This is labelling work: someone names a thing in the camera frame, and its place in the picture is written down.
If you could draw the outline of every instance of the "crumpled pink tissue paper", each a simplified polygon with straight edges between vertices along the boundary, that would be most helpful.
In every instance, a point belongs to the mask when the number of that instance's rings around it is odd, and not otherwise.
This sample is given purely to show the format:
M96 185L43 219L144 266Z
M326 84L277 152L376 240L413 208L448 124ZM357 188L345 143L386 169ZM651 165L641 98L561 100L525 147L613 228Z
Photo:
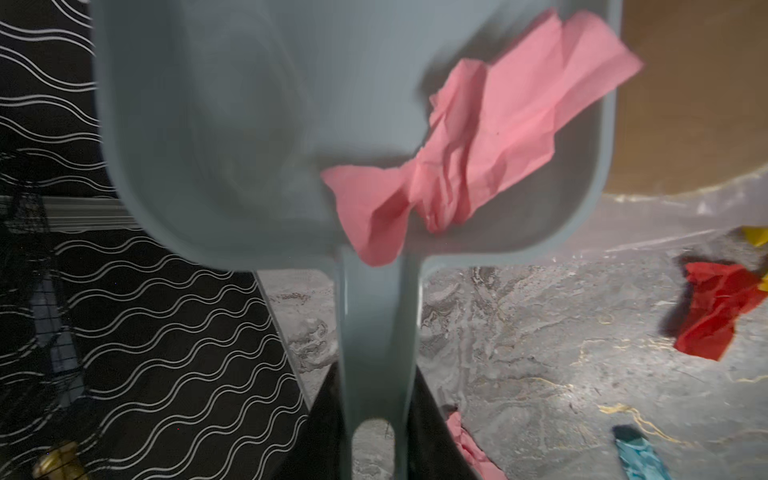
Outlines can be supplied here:
M478 471L483 480L507 480L507 475L499 469L488 456L475 444L475 440L462 427L462 415L453 412L445 423L451 432L456 448L464 456L469 466Z
M432 233L464 223L546 164L554 133L641 68L590 12L562 23L548 10L492 64L463 58L429 99L429 138L413 159L321 173L350 243L362 261L382 266L402 250L411 209Z

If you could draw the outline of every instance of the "handle hole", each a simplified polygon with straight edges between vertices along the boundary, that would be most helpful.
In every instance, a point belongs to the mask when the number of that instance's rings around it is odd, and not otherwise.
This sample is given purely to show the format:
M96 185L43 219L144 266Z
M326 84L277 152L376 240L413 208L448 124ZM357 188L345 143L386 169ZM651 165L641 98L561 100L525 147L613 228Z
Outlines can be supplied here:
M395 432L385 419L366 420L352 437L353 480L384 480L395 471Z

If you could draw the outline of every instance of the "plastic sheet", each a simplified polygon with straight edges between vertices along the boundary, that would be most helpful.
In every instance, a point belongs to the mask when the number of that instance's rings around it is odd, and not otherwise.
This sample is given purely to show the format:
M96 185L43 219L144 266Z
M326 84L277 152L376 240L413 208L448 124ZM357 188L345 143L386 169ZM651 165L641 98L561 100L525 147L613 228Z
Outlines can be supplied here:
M604 194L587 221L536 263L613 260L678 249L743 225L768 225L768 167L689 194Z

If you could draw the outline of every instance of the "red paper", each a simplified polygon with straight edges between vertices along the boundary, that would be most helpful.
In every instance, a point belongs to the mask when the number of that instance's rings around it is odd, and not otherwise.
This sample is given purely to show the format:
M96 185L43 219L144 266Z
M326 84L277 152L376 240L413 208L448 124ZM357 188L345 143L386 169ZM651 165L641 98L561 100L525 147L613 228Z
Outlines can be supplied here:
M446 422L456 448L464 455L469 466L478 471L483 480L507 480L507 475L499 469L488 456L475 444L475 440L462 427L462 416L453 412Z
M554 133L641 67L597 15L578 12L562 24L554 10L493 64L460 60L429 99L431 132L413 159L322 172L349 242L381 266L399 255L411 209L432 233L464 223L546 164Z
M688 317L674 347L682 353L720 360L736 332L736 319L765 300L761 279L741 265L688 263L694 285Z

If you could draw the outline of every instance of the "dustpan handle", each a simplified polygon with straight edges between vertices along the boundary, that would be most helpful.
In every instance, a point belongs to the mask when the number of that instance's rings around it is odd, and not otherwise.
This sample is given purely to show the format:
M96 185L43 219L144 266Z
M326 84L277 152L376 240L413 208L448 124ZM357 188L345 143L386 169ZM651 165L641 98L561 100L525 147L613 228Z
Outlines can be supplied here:
M352 438L368 419L387 420L395 433L395 478L408 468L407 418L421 314L421 262L398 257L365 265L350 247L339 251L336 317L346 437L339 445L342 480L352 475Z

